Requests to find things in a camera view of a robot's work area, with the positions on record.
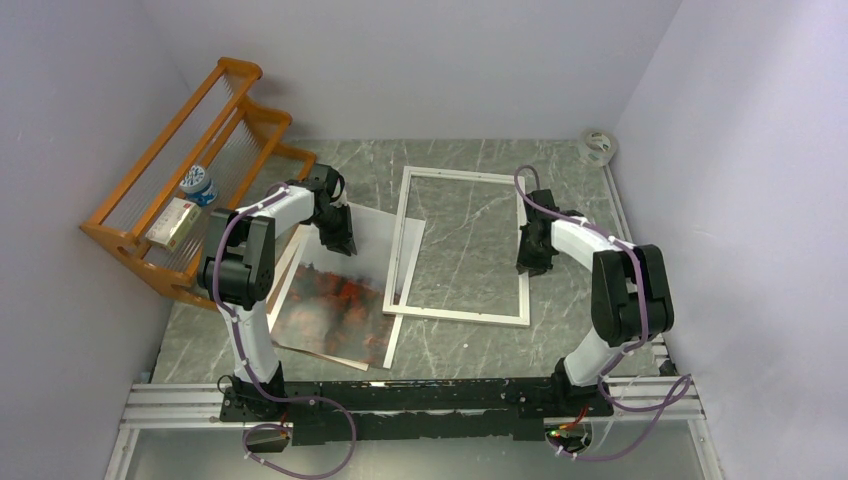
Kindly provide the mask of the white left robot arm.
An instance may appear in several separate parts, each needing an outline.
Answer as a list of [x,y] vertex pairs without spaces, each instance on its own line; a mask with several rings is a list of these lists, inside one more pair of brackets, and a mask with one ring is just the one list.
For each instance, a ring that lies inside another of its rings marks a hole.
[[311,225],[327,250],[356,255],[345,185],[336,169],[315,164],[303,180],[279,182],[249,206],[219,208],[210,216],[197,283],[227,324],[236,359],[234,386],[253,385],[246,405],[262,420],[277,418],[287,396],[267,321],[276,240],[292,227]]

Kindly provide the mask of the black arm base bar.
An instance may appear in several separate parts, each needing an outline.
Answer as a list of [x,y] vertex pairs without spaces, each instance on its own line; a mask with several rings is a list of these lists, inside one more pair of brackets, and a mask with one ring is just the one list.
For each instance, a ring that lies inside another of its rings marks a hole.
[[557,422],[610,417],[608,388],[566,376],[443,380],[289,381],[285,402],[244,384],[224,390],[223,423],[286,424],[296,446],[333,441],[506,436],[537,441]]

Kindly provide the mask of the brown frame backing board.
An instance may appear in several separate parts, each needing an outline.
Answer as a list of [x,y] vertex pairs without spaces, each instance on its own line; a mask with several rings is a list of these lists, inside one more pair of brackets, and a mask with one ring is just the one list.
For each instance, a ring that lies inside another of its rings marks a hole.
[[[273,329],[276,323],[276,319],[282,308],[283,300],[285,297],[285,295],[283,294],[283,290],[284,286],[287,283],[286,278],[287,275],[294,270],[292,265],[301,253],[301,245],[303,240],[306,238],[306,234],[307,230],[305,227],[300,226],[294,228],[292,230],[291,235],[289,236],[289,241],[286,245],[286,248],[283,250],[281,256],[275,264],[275,273],[271,292],[266,299],[266,315],[269,330]],[[343,359],[332,355],[315,353],[310,350],[304,350],[293,347],[287,347],[287,350],[305,354],[325,361],[333,362],[358,371],[366,372],[369,370],[369,365],[363,362]]]

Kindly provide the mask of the white picture frame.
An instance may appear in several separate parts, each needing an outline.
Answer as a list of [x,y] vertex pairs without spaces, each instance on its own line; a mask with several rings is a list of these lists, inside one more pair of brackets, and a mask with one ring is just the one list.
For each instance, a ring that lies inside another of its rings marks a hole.
[[511,265],[526,220],[516,185],[505,174],[405,167],[384,312],[528,327],[529,278]]

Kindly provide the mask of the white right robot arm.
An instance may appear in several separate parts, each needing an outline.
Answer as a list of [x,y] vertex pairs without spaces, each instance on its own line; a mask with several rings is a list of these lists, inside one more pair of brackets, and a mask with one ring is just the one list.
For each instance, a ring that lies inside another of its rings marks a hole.
[[674,309],[659,247],[635,245],[586,218],[559,210],[548,189],[521,195],[526,223],[520,227],[516,269],[530,277],[553,268],[559,254],[591,274],[592,328],[560,362],[566,376],[549,392],[553,408],[572,415],[588,401],[587,387],[609,374],[627,353],[674,324]]

